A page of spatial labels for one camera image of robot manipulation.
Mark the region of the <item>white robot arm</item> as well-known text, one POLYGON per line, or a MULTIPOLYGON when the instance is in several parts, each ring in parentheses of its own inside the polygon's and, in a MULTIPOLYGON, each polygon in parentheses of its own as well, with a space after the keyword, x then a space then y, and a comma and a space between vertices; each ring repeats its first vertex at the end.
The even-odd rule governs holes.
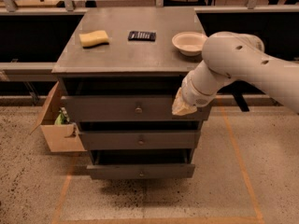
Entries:
POLYGON ((172 114, 196 112, 237 80, 299 113, 299 64, 265 54, 262 40, 255 35, 218 32, 205 41, 202 61, 183 78, 172 114))

